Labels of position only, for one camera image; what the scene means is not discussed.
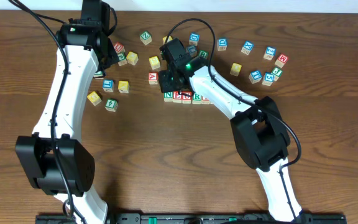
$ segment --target white background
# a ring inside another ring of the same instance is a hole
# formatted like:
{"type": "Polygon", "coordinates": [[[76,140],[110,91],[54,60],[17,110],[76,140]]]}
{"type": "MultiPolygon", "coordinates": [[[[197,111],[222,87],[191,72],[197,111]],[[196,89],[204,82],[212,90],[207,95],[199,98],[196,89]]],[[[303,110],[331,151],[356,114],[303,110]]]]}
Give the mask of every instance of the white background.
{"type": "MultiPolygon", "coordinates": [[[[104,0],[118,11],[345,12],[358,13],[358,0],[104,0]]],[[[22,0],[30,9],[80,10],[82,0],[22,0]]],[[[0,9],[14,9],[0,0],[0,9]]]]}

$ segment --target yellow block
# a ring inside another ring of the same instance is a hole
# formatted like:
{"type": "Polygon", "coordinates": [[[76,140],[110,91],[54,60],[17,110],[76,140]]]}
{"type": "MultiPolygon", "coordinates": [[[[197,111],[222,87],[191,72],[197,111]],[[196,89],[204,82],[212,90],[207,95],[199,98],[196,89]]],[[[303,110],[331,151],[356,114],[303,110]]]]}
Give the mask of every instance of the yellow block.
{"type": "Polygon", "coordinates": [[[150,57],[149,58],[150,65],[152,66],[152,69],[158,69],[160,67],[160,60],[157,56],[150,57]]]}
{"type": "Polygon", "coordinates": [[[118,91],[120,93],[129,93],[129,82],[128,81],[119,81],[118,82],[118,91]]]}
{"type": "Polygon", "coordinates": [[[234,75],[234,76],[238,76],[240,74],[241,67],[242,67],[242,65],[233,63],[233,66],[231,67],[230,74],[234,75]]]}
{"type": "Polygon", "coordinates": [[[134,52],[129,52],[127,55],[127,62],[131,65],[136,65],[139,58],[137,57],[137,54],[134,52]]]}
{"type": "MultiPolygon", "coordinates": [[[[165,36],[165,37],[162,38],[162,44],[165,44],[165,39],[166,39],[166,38],[167,38],[167,36],[165,36]]],[[[172,36],[169,36],[168,42],[171,41],[171,40],[172,40],[172,36]]]]}
{"type": "Polygon", "coordinates": [[[87,96],[87,99],[90,100],[90,102],[93,104],[93,105],[97,105],[99,104],[100,102],[102,102],[102,99],[99,97],[99,95],[93,91],[92,93],[90,93],[88,96],[87,96]]]}

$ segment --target wire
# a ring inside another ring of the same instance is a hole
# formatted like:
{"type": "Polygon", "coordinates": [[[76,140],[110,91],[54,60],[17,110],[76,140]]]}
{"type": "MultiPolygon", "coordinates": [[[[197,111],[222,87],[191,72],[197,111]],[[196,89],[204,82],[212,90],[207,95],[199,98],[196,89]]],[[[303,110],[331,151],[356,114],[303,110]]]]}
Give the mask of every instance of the wire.
{"type": "Polygon", "coordinates": [[[296,158],[291,161],[291,162],[288,162],[284,165],[281,165],[279,170],[278,170],[278,173],[280,174],[280,177],[281,177],[281,180],[282,180],[282,183],[283,183],[283,186],[284,186],[284,191],[285,191],[285,195],[287,196],[287,200],[288,200],[288,205],[290,206],[290,209],[291,209],[291,212],[292,212],[292,215],[293,215],[293,218],[294,220],[296,220],[296,215],[295,215],[295,212],[293,210],[293,207],[292,207],[292,204],[291,204],[291,200],[290,200],[290,196],[288,194],[288,190],[287,190],[287,186],[285,185],[285,181],[284,181],[284,176],[283,176],[283,168],[284,167],[288,167],[290,165],[293,165],[295,164],[296,162],[298,162],[300,160],[300,157],[302,155],[302,148],[301,148],[301,143],[299,142],[299,139],[298,139],[298,136],[296,136],[295,132],[292,130],[291,127],[289,127],[289,125],[287,125],[286,122],[284,122],[281,118],[279,118],[279,115],[277,115],[274,111],[270,111],[268,109],[265,109],[261,106],[258,106],[258,105],[255,105],[254,103],[252,102],[249,102],[249,101],[246,101],[244,99],[242,99],[241,96],[237,96],[235,93],[232,93],[230,90],[228,90],[224,85],[222,85],[222,83],[220,83],[216,78],[215,78],[215,75],[212,74],[211,72],[211,64],[212,64],[212,57],[214,55],[214,51],[215,51],[215,43],[216,43],[216,38],[215,38],[215,33],[214,33],[214,30],[212,29],[212,27],[204,20],[202,19],[198,19],[198,18],[190,18],[190,19],[185,19],[184,21],[181,21],[179,22],[177,25],[175,25],[171,31],[168,33],[167,35],[167,38],[165,39],[165,43],[164,44],[167,44],[167,41],[168,41],[168,38],[171,36],[172,32],[178,27],[180,26],[181,24],[185,23],[185,22],[188,22],[188,21],[198,21],[198,22],[202,22],[203,24],[205,24],[211,31],[212,33],[212,37],[213,37],[213,44],[212,44],[212,51],[211,51],[211,56],[209,57],[209,62],[208,62],[208,72],[209,72],[209,75],[212,79],[212,81],[214,81],[220,88],[222,88],[226,93],[230,94],[231,96],[233,96],[235,99],[237,99],[238,101],[242,102],[242,103],[245,103],[259,111],[261,111],[262,113],[265,113],[265,114],[268,114],[270,116],[272,116],[273,118],[275,118],[277,121],[279,121],[282,125],[284,125],[284,127],[288,130],[288,132],[292,135],[292,138],[294,139],[295,143],[296,143],[296,146],[298,148],[298,155],[296,155],[296,158]]]}
{"type": "MultiPolygon", "coordinates": [[[[65,188],[66,188],[68,201],[70,202],[70,208],[71,209],[70,209],[69,214],[67,214],[65,206],[63,207],[63,212],[65,213],[65,215],[67,215],[68,218],[73,218],[74,211],[76,210],[76,208],[74,206],[73,195],[71,194],[71,190],[70,190],[70,187],[68,185],[67,177],[66,177],[66,175],[65,175],[65,173],[63,171],[62,163],[60,162],[60,151],[58,151],[58,147],[57,147],[56,139],[55,139],[55,126],[56,126],[57,109],[58,109],[58,106],[59,106],[60,98],[62,97],[63,89],[64,89],[66,79],[67,79],[67,75],[68,75],[68,60],[67,60],[67,57],[66,57],[66,53],[64,52],[64,50],[60,46],[59,41],[57,40],[56,36],[49,29],[49,27],[40,19],[39,16],[37,16],[33,11],[31,11],[28,7],[26,7],[24,4],[22,4],[19,0],[8,0],[8,1],[10,3],[12,3],[13,5],[17,6],[19,9],[22,9],[23,11],[28,12],[31,16],[33,16],[45,28],[45,30],[47,30],[47,32],[50,34],[52,39],[55,41],[55,43],[56,43],[57,47],[59,48],[59,51],[60,51],[60,53],[62,54],[62,57],[63,57],[63,61],[64,61],[64,64],[65,64],[65,69],[63,71],[63,78],[62,78],[62,82],[60,84],[59,91],[57,93],[56,101],[55,101],[55,104],[53,106],[52,118],[50,119],[50,144],[51,144],[51,147],[52,147],[53,155],[55,156],[57,168],[59,170],[59,173],[60,173],[60,175],[61,175],[61,177],[63,179],[63,183],[64,183],[65,188]]],[[[84,217],[79,212],[78,212],[77,215],[81,218],[81,220],[84,219],[84,217]]]]}
{"type": "Polygon", "coordinates": [[[114,26],[113,26],[112,28],[110,28],[110,30],[109,30],[109,35],[111,35],[111,34],[114,32],[114,30],[117,28],[117,15],[116,15],[116,11],[115,11],[112,7],[110,7],[110,11],[112,12],[112,15],[114,16],[114,20],[115,20],[116,22],[115,22],[114,26]]]}
{"type": "MultiPolygon", "coordinates": [[[[9,1],[9,2],[12,3],[14,6],[18,7],[19,9],[22,9],[23,11],[27,12],[26,9],[24,9],[22,6],[18,5],[16,2],[12,2],[12,1],[9,1]]],[[[38,13],[34,13],[34,14],[37,15],[38,17],[41,17],[41,18],[44,18],[44,19],[49,19],[51,21],[60,22],[62,24],[66,23],[65,21],[61,21],[60,19],[56,19],[56,18],[53,18],[53,17],[44,16],[44,15],[41,15],[41,14],[38,14],[38,13]]]]}

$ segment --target toy block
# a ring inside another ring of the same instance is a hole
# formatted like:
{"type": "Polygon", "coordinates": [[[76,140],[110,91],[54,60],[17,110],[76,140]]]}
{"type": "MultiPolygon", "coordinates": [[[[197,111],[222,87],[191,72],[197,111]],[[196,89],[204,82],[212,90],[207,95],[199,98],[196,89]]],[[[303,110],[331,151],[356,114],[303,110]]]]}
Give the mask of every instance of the toy block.
{"type": "Polygon", "coordinates": [[[95,74],[93,74],[93,78],[95,78],[95,79],[103,79],[104,78],[104,73],[102,71],[98,71],[95,74]]]}
{"type": "MultiPolygon", "coordinates": [[[[162,44],[165,44],[165,39],[166,39],[166,38],[167,38],[167,36],[165,36],[165,37],[162,38],[162,44]]],[[[169,36],[167,43],[168,43],[169,41],[171,41],[171,40],[172,40],[172,36],[169,36]]]]}
{"type": "Polygon", "coordinates": [[[90,93],[90,94],[87,96],[87,99],[90,100],[90,102],[93,104],[93,106],[96,106],[96,105],[98,105],[100,102],[102,102],[102,99],[100,98],[100,96],[99,96],[95,91],[93,91],[92,93],[90,93]]]}
{"type": "Polygon", "coordinates": [[[152,70],[160,68],[160,60],[157,56],[150,57],[149,58],[150,65],[152,67],[152,70]]]}
{"type": "Polygon", "coordinates": [[[210,100],[205,98],[205,97],[201,97],[201,104],[211,104],[210,100]]]}
{"type": "Polygon", "coordinates": [[[283,68],[283,66],[286,64],[287,61],[288,61],[288,57],[285,56],[284,54],[280,54],[280,56],[278,56],[278,59],[274,64],[279,66],[280,68],[283,68]]]}
{"type": "Polygon", "coordinates": [[[104,107],[108,111],[116,112],[117,107],[118,107],[118,103],[117,103],[116,100],[109,99],[109,100],[107,100],[107,103],[106,103],[106,105],[104,107]]]}
{"type": "Polygon", "coordinates": [[[198,56],[206,59],[206,58],[208,58],[208,52],[206,52],[205,50],[200,50],[200,52],[198,53],[198,56]]]}
{"type": "Polygon", "coordinates": [[[120,44],[119,42],[117,42],[116,44],[114,44],[114,49],[116,50],[117,54],[119,53],[125,53],[125,48],[122,44],[120,44]]]}
{"type": "Polygon", "coordinates": [[[274,75],[270,73],[265,73],[264,80],[262,81],[262,85],[271,86],[274,81],[274,75]]]}
{"type": "Polygon", "coordinates": [[[145,31],[143,34],[140,35],[140,40],[143,42],[144,45],[147,45],[152,42],[152,35],[145,31]]]}
{"type": "Polygon", "coordinates": [[[126,65],[128,63],[127,58],[125,57],[125,53],[119,53],[118,59],[119,59],[119,62],[118,62],[119,66],[126,65]]]}
{"type": "Polygon", "coordinates": [[[129,93],[129,82],[128,81],[119,81],[118,82],[118,91],[120,93],[129,93]]]}
{"type": "Polygon", "coordinates": [[[182,91],[181,93],[181,103],[190,104],[191,103],[191,92],[190,91],[182,91]]]}
{"type": "Polygon", "coordinates": [[[254,48],[254,44],[247,40],[246,43],[242,46],[241,52],[246,55],[249,55],[249,53],[251,53],[251,50],[253,48],[254,48]]]}
{"type": "Polygon", "coordinates": [[[179,92],[177,92],[177,91],[173,92],[172,102],[181,103],[181,95],[179,94],[179,92]]]}
{"type": "Polygon", "coordinates": [[[274,57],[275,53],[276,53],[276,49],[274,49],[273,47],[267,47],[264,55],[264,59],[271,60],[274,57]]]}
{"type": "Polygon", "coordinates": [[[239,76],[242,65],[233,63],[231,67],[230,75],[239,76]]]}
{"type": "Polygon", "coordinates": [[[190,54],[190,56],[195,57],[197,56],[197,48],[194,45],[190,45],[186,48],[186,52],[190,54]]]}
{"type": "Polygon", "coordinates": [[[218,51],[222,51],[226,49],[227,49],[227,39],[226,38],[218,39],[218,51]]]}
{"type": "Polygon", "coordinates": [[[158,84],[158,73],[157,72],[149,73],[149,84],[150,85],[158,84]]]}
{"type": "Polygon", "coordinates": [[[173,100],[173,92],[164,93],[164,101],[165,102],[172,102],[173,100]]]}
{"type": "Polygon", "coordinates": [[[274,75],[274,81],[277,81],[278,78],[280,78],[281,74],[283,73],[283,70],[275,67],[272,71],[272,74],[274,75]]]}
{"type": "Polygon", "coordinates": [[[201,104],[201,95],[195,93],[193,94],[193,104],[201,104]]]}
{"type": "Polygon", "coordinates": [[[200,40],[200,35],[199,34],[195,34],[195,33],[190,34],[190,38],[189,38],[189,44],[190,45],[197,46],[199,40],[200,40]]]}
{"type": "Polygon", "coordinates": [[[137,54],[135,54],[134,52],[129,52],[127,55],[127,62],[130,63],[131,65],[136,65],[137,61],[139,60],[139,58],[137,57],[137,54]]]}
{"type": "Polygon", "coordinates": [[[251,81],[252,84],[261,81],[261,79],[262,79],[262,74],[260,73],[259,70],[251,72],[251,74],[249,74],[249,80],[251,81]]]}
{"type": "Polygon", "coordinates": [[[114,82],[112,80],[103,80],[103,90],[113,92],[114,82]]]}

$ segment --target wood grain surface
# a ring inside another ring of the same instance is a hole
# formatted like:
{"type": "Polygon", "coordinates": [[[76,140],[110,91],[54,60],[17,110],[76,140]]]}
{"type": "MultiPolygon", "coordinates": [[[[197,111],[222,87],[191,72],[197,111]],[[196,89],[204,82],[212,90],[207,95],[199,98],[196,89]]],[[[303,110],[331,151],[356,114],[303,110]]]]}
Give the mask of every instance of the wood grain surface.
{"type": "MultiPolygon", "coordinates": [[[[78,11],[43,11],[67,20],[78,11]]],[[[217,70],[248,94],[268,95],[295,130],[303,156],[290,167],[300,205],[315,213],[344,213],[358,223],[358,15],[117,12],[113,42],[139,54],[136,66],[112,66],[107,77],[129,80],[128,95],[105,93],[101,80],[89,91],[119,100],[118,111],[88,100],[83,145],[96,160],[94,185],[114,208],[144,213],[243,213],[267,210],[257,173],[237,154],[229,121],[213,105],[164,103],[158,86],[147,80],[149,57],[159,55],[162,37],[189,17],[207,20],[226,51],[216,52],[217,70]],[[153,41],[139,39],[144,30],[153,41]],[[242,54],[245,40],[255,44],[242,54]],[[249,72],[269,72],[266,46],[289,56],[272,86],[250,84],[249,72]],[[238,77],[229,74],[242,65],[238,77]]],[[[47,21],[54,31],[60,24],[47,21]]],[[[202,24],[189,22],[174,33],[188,44],[201,35],[199,50],[211,51],[202,24]]],[[[0,223],[34,223],[42,212],[61,212],[61,203],[33,189],[14,152],[19,135],[31,135],[45,106],[56,64],[56,45],[24,12],[0,11],[0,223]]],[[[289,147],[296,155],[295,144],[289,147]]]]}

